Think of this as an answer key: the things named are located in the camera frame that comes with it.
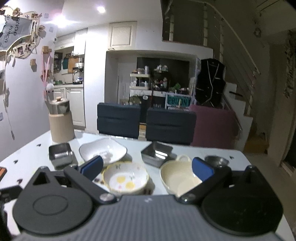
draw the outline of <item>green sign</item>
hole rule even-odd
[[[178,95],[168,95],[167,105],[168,106],[178,106],[188,107],[190,105],[190,97],[188,96],[178,96]]]

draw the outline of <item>bowl with yellow pattern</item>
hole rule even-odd
[[[133,162],[113,163],[103,171],[102,175],[105,185],[116,196],[140,194],[149,180],[147,170]]]

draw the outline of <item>blue gripper pad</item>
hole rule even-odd
[[[101,156],[95,156],[86,163],[79,166],[80,173],[89,180],[95,179],[100,174],[104,166],[104,161]]]
[[[211,166],[199,157],[193,158],[192,171],[202,182],[213,176],[215,172]]]

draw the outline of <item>cabinet handle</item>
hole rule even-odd
[[[76,90],[67,90],[68,93],[81,93],[81,91],[76,91]]]

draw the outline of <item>beige canister base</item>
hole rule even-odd
[[[71,111],[66,114],[49,114],[49,125],[54,142],[68,142],[75,138]]]

